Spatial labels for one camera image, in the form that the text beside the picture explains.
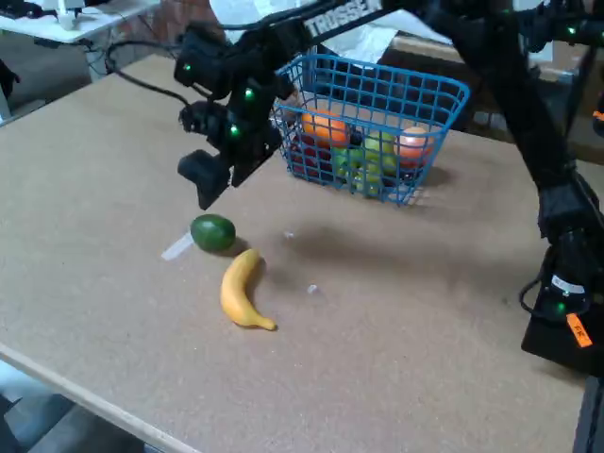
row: blue wire basket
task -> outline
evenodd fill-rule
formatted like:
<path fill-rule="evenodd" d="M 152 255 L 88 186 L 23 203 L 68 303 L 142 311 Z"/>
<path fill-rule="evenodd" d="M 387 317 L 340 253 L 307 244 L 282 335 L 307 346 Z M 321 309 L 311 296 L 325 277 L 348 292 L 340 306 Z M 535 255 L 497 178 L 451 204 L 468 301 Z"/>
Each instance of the blue wire basket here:
<path fill-rule="evenodd" d="M 397 205 L 420 187 L 470 95 L 452 78 L 331 55 L 280 72 L 298 89 L 297 106 L 274 107 L 288 171 Z"/>

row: table edge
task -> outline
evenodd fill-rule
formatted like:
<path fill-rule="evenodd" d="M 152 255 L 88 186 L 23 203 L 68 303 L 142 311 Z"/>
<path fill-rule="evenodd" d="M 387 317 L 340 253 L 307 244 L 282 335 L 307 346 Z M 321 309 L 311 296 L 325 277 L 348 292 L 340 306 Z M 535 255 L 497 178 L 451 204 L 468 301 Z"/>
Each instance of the table edge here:
<path fill-rule="evenodd" d="M 165 453 L 201 453 L 2 343 L 0 360 L 47 384 L 76 404 Z"/>

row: white paper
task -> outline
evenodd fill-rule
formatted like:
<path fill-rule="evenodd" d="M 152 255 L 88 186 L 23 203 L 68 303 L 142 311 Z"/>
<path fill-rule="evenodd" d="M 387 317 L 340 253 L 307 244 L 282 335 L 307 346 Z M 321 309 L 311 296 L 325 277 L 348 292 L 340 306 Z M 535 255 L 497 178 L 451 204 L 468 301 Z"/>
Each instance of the white paper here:
<path fill-rule="evenodd" d="M 210 5 L 218 20 L 223 24 L 248 24 L 262 17 L 288 8 L 297 8 L 315 0 L 210 0 Z M 539 0 L 514 0 L 520 8 L 532 8 L 530 2 Z M 371 24 L 336 36 L 324 42 L 324 46 L 341 57 L 376 63 L 384 54 L 398 31 L 404 31 L 422 38 L 451 44 L 451 40 L 440 35 L 405 10 L 393 12 Z M 236 42 L 242 31 L 228 31 L 226 35 Z M 548 44 L 531 59 L 553 60 L 553 47 Z"/>

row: floor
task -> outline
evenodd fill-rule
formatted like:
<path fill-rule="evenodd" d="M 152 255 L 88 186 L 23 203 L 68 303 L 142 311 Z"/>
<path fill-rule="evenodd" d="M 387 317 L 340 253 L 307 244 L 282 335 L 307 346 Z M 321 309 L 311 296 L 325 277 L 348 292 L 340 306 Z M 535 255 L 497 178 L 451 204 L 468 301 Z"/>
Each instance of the floor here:
<path fill-rule="evenodd" d="M 84 54 L 77 48 L 48 49 L 22 35 L 0 35 L 0 58 L 21 83 L 9 99 L 12 109 L 36 99 L 54 101 L 90 82 Z"/>

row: orange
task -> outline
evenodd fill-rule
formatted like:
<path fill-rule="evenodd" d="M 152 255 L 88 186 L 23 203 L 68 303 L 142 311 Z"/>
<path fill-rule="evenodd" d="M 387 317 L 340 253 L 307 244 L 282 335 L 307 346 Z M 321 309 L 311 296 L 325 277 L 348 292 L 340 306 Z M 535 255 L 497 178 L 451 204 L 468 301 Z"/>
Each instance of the orange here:
<path fill-rule="evenodd" d="M 348 127 L 346 123 L 329 110 L 307 111 L 302 115 L 304 132 L 312 136 L 319 146 L 348 146 Z"/>

